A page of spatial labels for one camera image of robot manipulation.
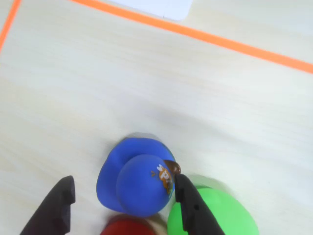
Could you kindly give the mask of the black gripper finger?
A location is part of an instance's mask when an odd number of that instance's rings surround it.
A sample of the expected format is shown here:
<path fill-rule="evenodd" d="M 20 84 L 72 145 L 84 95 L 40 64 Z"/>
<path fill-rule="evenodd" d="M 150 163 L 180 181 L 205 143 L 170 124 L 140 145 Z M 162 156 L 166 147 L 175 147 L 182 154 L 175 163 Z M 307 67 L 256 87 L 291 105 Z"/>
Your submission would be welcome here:
<path fill-rule="evenodd" d="M 175 175 L 175 198 L 180 203 L 183 230 L 190 235 L 223 235 L 200 193 L 184 174 Z"/>
<path fill-rule="evenodd" d="M 23 228 L 22 235 L 65 235 L 70 232 L 71 205 L 75 203 L 72 176 L 62 178 L 51 189 Z"/>

